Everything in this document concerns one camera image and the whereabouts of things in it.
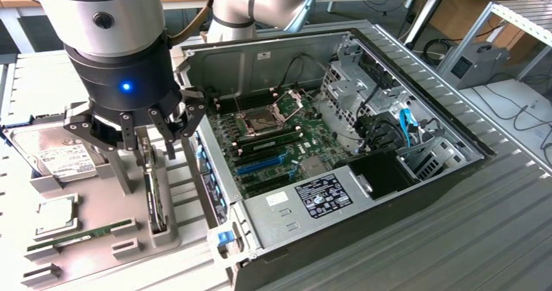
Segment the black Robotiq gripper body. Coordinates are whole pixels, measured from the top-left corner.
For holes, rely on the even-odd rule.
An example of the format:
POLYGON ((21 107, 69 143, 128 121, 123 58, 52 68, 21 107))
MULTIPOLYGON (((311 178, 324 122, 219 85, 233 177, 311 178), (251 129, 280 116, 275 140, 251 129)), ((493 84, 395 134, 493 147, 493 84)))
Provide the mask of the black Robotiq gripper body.
POLYGON ((87 92, 92 112, 119 123, 127 113, 136 125, 151 125, 155 109, 167 118, 181 100, 175 81, 167 34, 151 46, 120 57, 101 58, 80 53, 65 45, 65 51, 87 92))

